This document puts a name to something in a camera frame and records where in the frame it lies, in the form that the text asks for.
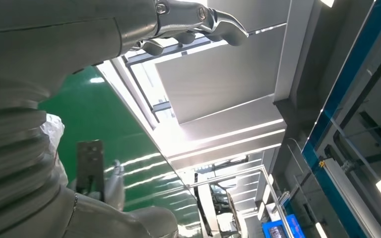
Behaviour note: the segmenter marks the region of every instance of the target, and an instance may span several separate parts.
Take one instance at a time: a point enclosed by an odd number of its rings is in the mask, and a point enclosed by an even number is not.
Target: white ceiling panel
[[[179,123],[274,92],[285,26],[156,64]]]
[[[236,17],[247,31],[287,21],[290,0],[208,0],[208,6]]]

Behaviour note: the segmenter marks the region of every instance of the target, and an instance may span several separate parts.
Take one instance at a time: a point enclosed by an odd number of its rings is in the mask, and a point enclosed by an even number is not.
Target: metal rod
[[[209,183],[212,183],[212,182],[221,182],[221,181],[224,181],[224,180],[231,179],[232,177],[235,177],[235,176],[238,176],[238,175],[243,175],[243,174],[246,174],[246,173],[249,173],[249,172],[253,172],[253,171],[259,171],[262,167],[263,167],[263,165],[258,165],[258,166],[255,166],[255,167],[251,167],[251,168],[248,168],[248,169],[237,171],[237,172],[235,172],[233,174],[221,175],[221,176],[218,176],[218,177],[207,179],[207,180],[202,181],[202,182],[196,182],[196,183],[193,183],[193,184],[188,184],[187,187],[188,188],[193,188],[193,187],[198,187],[198,186],[201,186],[201,185],[209,184]]]
[[[366,168],[370,171],[370,173],[375,177],[376,180],[379,180],[378,174],[373,170],[373,168],[370,166],[369,162],[366,160],[366,158],[360,153],[360,151],[356,148],[356,146],[351,142],[349,138],[345,135],[345,132],[342,130],[342,128],[336,123],[336,121],[329,117],[329,120],[332,122],[334,127],[339,131],[339,133],[342,135],[342,138],[347,142],[347,144],[351,147],[351,149],[354,151],[354,153],[360,158],[360,160],[364,163]]]
[[[290,148],[290,146],[289,146],[288,144],[287,144],[287,147],[288,147],[288,149],[290,150],[290,153],[291,153],[291,155],[293,156],[294,160],[296,161],[297,166],[299,166],[299,169],[300,169],[300,171],[301,171],[302,174],[303,174],[304,172],[303,172],[303,170],[302,170],[302,167],[300,167],[300,164],[299,164],[299,162],[297,161],[296,156],[294,156],[294,153],[293,153],[293,151],[291,150],[291,148]]]
[[[302,154],[303,153],[303,150],[300,148],[300,145],[299,145],[299,143],[297,143],[297,141],[294,139],[294,138],[289,138],[290,140],[292,140],[292,141],[294,141],[294,143],[296,143],[296,145],[297,145],[297,147],[299,148],[299,150],[300,150],[300,154]]]
[[[284,211],[282,210],[282,208],[280,206],[280,202],[278,201],[277,194],[275,193],[275,190],[272,187],[272,184],[269,182],[268,172],[266,171],[265,166],[261,166],[260,170],[263,173],[263,176],[265,177],[266,183],[268,184],[268,186],[271,190],[272,199],[274,200],[275,206],[277,207],[278,214],[281,217],[281,221],[284,225],[285,230],[287,231],[287,235],[289,238],[294,238],[293,233],[291,232],[290,225],[288,225],[287,218],[285,217]]]

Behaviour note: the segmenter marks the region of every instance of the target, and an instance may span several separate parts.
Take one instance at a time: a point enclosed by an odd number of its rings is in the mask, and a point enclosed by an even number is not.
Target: blue frame
[[[381,0],[376,0],[302,152],[312,171],[315,171],[314,176],[316,176],[325,195],[328,197],[329,202],[333,206],[348,236],[356,238],[365,238],[366,235],[335,188],[328,174],[324,170],[318,169],[319,159],[315,152],[315,148],[327,131],[330,124],[330,117],[335,114],[341,100],[346,95],[348,88],[356,77],[356,74],[380,33]]]

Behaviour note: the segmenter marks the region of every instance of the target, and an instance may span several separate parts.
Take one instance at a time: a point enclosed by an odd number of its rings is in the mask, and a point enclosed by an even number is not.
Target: green panel
[[[58,153],[69,181],[76,173],[76,143],[102,140],[105,167],[115,159],[125,164],[125,211],[166,207],[183,226],[181,235],[202,237],[196,200],[95,68],[69,76],[60,92],[39,108],[58,115],[65,124]]]

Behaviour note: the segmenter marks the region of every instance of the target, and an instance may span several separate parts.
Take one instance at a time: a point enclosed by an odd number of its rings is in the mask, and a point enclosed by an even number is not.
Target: gray robot arm
[[[166,209],[123,213],[113,207],[119,197],[109,205],[60,186],[54,158],[44,153],[48,138],[39,129],[46,113],[37,105],[86,66],[148,41],[144,48],[157,53],[154,38],[186,43],[196,32],[231,45],[247,37],[232,16],[196,3],[0,0],[0,238],[163,236],[151,230],[162,226],[148,223],[145,214],[165,217],[163,232],[174,237],[176,220]]]

